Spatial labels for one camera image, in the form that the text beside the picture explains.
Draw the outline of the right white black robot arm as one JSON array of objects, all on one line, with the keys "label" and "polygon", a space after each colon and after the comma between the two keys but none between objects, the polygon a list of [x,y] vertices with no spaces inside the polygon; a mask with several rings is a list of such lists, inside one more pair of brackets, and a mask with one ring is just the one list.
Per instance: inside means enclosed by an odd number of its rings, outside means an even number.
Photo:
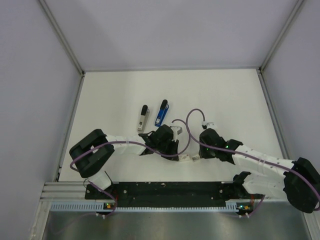
[{"label": "right white black robot arm", "polygon": [[258,194],[285,200],[308,214],[320,209],[320,174],[306,158],[273,157],[240,141],[226,141],[212,128],[200,134],[199,145],[201,158],[216,158],[238,168],[240,173],[233,178],[237,197]]}]

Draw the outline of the blue black stapler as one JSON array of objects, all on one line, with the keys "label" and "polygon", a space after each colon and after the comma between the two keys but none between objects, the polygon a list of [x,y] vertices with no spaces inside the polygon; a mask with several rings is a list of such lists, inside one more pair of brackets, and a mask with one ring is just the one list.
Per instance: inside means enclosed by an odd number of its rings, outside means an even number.
[{"label": "blue black stapler", "polygon": [[169,108],[170,106],[168,104],[168,100],[164,99],[160,105],[159,111],[154,122],[155,127],[160,127],[162,125]]}]

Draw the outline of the white red staple box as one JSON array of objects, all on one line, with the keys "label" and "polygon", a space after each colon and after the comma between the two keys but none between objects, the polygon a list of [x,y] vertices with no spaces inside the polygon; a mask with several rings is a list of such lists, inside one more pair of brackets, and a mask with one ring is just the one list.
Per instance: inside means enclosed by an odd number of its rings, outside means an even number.
[{"label": "white red staple box", "polygon": [[181,154],[181,155],[178,156],[178,161],[179,162],[188,162],[190,160],[191,160],[191,158],[190,158],[189,154]]}]

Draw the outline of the grey black stapler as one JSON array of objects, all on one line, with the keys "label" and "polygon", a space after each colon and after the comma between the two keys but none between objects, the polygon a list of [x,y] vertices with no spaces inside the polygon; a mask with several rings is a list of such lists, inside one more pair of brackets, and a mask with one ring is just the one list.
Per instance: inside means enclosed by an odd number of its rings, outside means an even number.
[{"label": "grey black stapler", "polygon": [[150,109],[149,107],[145,104],[142,106],[139,120],[138,120],[138,125],[137,125],[137,132],[138,133],[143,133],[145,130],[145,127],[147,125],[148,117],[150,114]]}]

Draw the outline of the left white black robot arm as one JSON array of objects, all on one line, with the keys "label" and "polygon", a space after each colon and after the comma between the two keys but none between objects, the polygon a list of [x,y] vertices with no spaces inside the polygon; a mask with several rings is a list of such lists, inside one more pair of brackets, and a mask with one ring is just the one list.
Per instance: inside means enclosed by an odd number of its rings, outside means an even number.
[{"label": "left white black robot arm", "polygon": [[102,198],[109,198],[114,191],[112,180],[103,170],[112,156],[158,154],[168,160],[179,159],[178,135],[183,132],[179,126],[162,125],[150,133],[139,133],[131,137],[105,134],[95,129],[69,150],[70,165],[83,179],[96,185],[96,192]]}]

